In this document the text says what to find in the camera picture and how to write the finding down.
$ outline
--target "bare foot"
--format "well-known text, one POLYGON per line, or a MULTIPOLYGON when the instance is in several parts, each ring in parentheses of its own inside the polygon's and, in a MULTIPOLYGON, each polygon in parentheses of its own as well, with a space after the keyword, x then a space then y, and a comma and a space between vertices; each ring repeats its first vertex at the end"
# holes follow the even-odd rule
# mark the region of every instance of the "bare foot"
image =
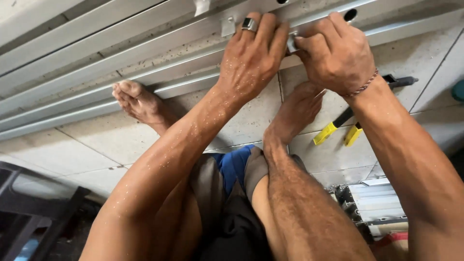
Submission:
POLYGON ((308 124, 312 123, 321 110, 324 88, 310 82, 304 82, 295 87, 279 108, 277 115, 264 132, 278 138, 284 145, 298 135, 308 124))
POLYGON ((115 83, 113 96, 129 116, 152 127, 160 136, 178 120, 160 98, 139 83, 129 80, 115 83))

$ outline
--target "hairy leg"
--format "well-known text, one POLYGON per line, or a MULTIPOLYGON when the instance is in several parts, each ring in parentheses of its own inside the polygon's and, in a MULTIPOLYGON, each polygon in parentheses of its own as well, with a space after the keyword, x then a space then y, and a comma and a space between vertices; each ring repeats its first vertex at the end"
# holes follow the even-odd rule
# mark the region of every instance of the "hairy leg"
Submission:
POLYGON ((374 260, 354 224, 286 145, 319 112, 321 89, 299 85, 264 133, 269 205, 289 260, 374 260))
MULTIPOLYGON (((178 120, 161 99, 139 83, 128 80, 116 83, 113 96, 128 115, 147 124, 160 136, 178 120)), ((167 260, 171 255, 184 259, 191 255, 201 236, 201 219, 188 177, 179 182, 154 218, 147 222, 157 235, 152 243, 154 260, 167 260)))

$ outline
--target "yellow handle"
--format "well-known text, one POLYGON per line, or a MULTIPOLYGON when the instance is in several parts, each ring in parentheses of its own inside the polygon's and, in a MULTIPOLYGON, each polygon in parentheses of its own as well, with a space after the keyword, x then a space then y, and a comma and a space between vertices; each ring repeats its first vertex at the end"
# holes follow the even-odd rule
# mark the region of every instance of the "yellow handle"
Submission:
POLYGON ((353 143, 359 137, 361 132, 362 132, 362 128, 358 129, 358 127, 356 127, 356 125, 353 125, 353 127, 351 127, 351 129, 349 130, 347 136, 345 137, 345 146, 349 147, 349 146, 353 145, 353 143))
POLYGON ((319 145, 323 143, 336 130, 337 127, 335 127, 334 123, 329 123, 321 132, 319 132, 319 134, 316 135, 316 137, 314 137, 314 144, 319 145))

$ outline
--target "bracelet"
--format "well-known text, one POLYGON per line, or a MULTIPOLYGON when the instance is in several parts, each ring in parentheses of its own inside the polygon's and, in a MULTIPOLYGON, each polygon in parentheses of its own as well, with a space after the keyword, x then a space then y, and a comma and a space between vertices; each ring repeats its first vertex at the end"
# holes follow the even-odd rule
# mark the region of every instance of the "bracelet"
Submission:
POLYGON ((357 91, 354 91, 354 92, 349 93, 347 95, 342 95, 342 97, 353 97, 353 96, 356 96, 356 95, 360 94, 363 90, 367 89, 369 84, 371 84, 371 82, 375 79, 375 77, 377 77, 377 75, 379 75, 379 70, 377 70, 377 68, 376 68, 375 72, 374 72, 374 75, 367 81, 366 84, 361 86, 361 88, 359 88, 357 91))

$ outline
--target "silver ring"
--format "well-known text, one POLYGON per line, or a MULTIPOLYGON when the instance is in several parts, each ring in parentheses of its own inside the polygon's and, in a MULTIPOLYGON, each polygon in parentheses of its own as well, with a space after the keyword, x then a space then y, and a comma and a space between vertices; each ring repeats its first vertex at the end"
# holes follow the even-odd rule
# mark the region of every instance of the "silver ring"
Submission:
POLYGON ((258 30, 258 23, 253 18, 245 18, 242 24, 242 30, 248 30, 256 33, 258 30))

